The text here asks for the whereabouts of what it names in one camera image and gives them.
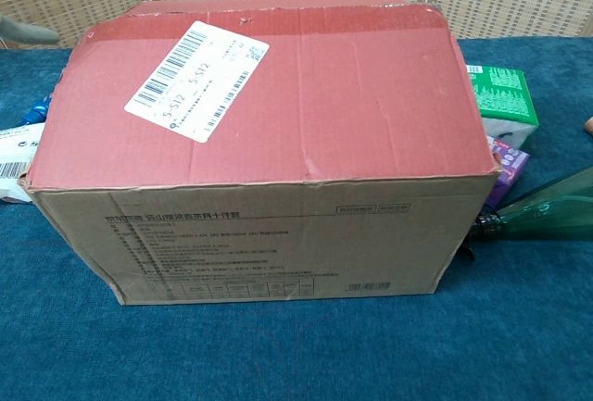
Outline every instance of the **cardboard box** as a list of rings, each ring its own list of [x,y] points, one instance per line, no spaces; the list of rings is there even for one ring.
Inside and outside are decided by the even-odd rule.
[[[525,74],[518,69],[468,65],[486,133],[519,149],[538,127]]]
[[[124,112],[196,20],[270,46],[203,144]],[[432,293],[497,176],[433,6],[200,0],[85,34],[24,182],[122,304],[171,304]]]
[[[498,156],[502,172],[498,176],[497,182],[486,200],[486,206],[496,209],[505,195],[511,190],[511,187],[517,182],[519,176],[523,173],[529,155],[519,149],[512,148],[499,139],[488,136],[488,143],[492,153]]]

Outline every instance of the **qr code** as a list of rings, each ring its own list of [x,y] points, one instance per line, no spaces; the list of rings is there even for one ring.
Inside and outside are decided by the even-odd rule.
[[[249,57],[251,57],[253,60],[259,61],[263,57],[263,52],[263,49],[256,46],[251,46],[249,48]]]

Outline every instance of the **box flap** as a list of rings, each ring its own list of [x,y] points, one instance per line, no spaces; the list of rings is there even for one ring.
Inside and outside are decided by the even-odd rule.
[[[89,30],[56,88],[30,191],[496,170],[460,49],[435,7],[262,1],[163,14],[140,5]],[[181,4],[190,5],[168,8]],[[195,20],[270,45],[206,144],[123,110]]]

